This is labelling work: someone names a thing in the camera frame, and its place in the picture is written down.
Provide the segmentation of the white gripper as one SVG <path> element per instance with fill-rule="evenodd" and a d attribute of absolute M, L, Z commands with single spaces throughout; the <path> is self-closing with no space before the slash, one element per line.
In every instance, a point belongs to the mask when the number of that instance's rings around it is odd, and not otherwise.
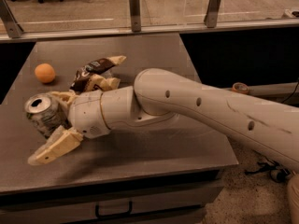
<path fill-rule="evenodd" d="M 79 96 L 74 91 L 50 91 L 49 95 L 60 104 L 70 105 L 68 120 L 75 129 L 66 129 L 60 125 L 47 142 L 28 158 L 28 163 L 43 165 L 55 161 L 77 148 L 83 135 L 94 139 L 109 134 L 110 129 L 101 111 L 102 94 L 99 90 L 83 92 Z"/>

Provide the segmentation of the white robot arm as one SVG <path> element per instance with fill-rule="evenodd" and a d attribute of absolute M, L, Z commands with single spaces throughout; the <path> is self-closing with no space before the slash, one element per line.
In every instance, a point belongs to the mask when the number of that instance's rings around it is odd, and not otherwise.
<path fill-rule="evenodd" d="M 66 108 L 71 127 L 54 128 L 30 158 L 47 164 L 114 129 L 152 126 L 180 114 L 198 120 L 292 171 L 299 171 L 299 110 L 242 93 L 197 83 L 172 72 L 150 68 L 132 86 L 111 91 L 51 92 L 37 95 L 37 110 L 55 100 Z"/>

